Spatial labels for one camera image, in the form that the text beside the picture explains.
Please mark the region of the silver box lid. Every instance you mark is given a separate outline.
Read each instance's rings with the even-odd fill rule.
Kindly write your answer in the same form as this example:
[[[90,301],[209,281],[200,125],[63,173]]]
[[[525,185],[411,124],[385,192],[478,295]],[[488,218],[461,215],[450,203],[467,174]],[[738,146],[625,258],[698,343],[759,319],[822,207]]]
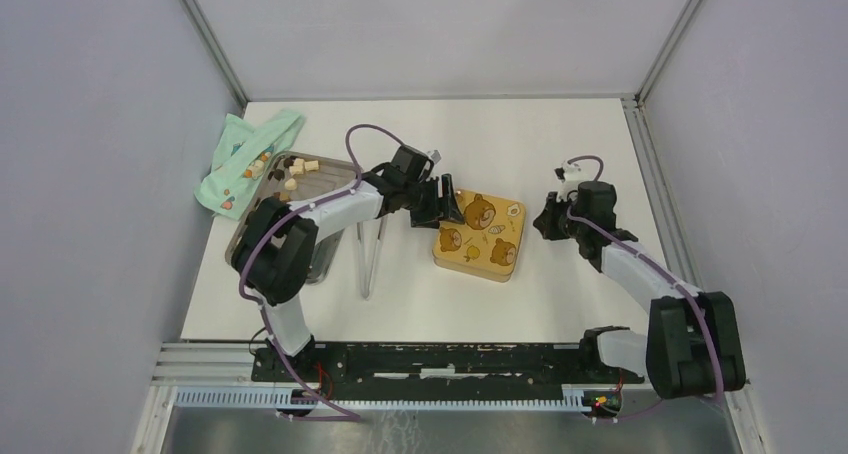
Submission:
[[[525,205],[467,189],[457,190],[455,199],[464,221],[440,223],[432,249],[434,263],[490,281],[509,281],[520,253]]]

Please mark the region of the metal serving tongs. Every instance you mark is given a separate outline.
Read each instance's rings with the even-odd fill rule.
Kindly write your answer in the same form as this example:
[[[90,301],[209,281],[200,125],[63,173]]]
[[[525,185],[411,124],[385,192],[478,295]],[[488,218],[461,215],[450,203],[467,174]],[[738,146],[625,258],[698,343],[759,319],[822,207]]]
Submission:
[[[359,293],[364,300],[369,300],[373,292],[373,284],[377,272],[379,256],[382,251],[387,219],[379,220],[377,231],[371,246],[367,245],[364,222],[356,224],[356,240],[358,245],[358,282]]]

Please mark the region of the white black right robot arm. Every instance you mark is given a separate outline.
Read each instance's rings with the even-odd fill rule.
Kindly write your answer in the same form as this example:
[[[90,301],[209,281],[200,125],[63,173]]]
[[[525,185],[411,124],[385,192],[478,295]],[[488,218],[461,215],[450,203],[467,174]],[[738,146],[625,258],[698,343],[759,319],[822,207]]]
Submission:
[[[613,185],[582,181],[546,195],[533,226],[548,241],[571,240],[579,255],[647,313],[647,331],[589,329],[577,356],[580,374],[602,382],[617,368],[647,379],[662,399],[714,396],[748,379],[735,307],[721,292],[684,281],[617,226]]]

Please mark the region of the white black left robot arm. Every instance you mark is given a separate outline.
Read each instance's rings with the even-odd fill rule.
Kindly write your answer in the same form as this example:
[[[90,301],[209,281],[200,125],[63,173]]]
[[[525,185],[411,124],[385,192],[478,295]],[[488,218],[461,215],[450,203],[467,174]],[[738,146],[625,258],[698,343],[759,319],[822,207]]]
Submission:
[[[248,215],[230,264],[239,274],[240,295],[257,304],[278,351],[275,366],[288,380],[302,381],[314,368],[306,348],[313,335],[299,293],[320,242],[399,210],[408,211],[414,228],[463,223],[452,178],[432,176],[434,165],[426,154],[401,146],[390,161],[334,191],[290,203],[266,198]]]

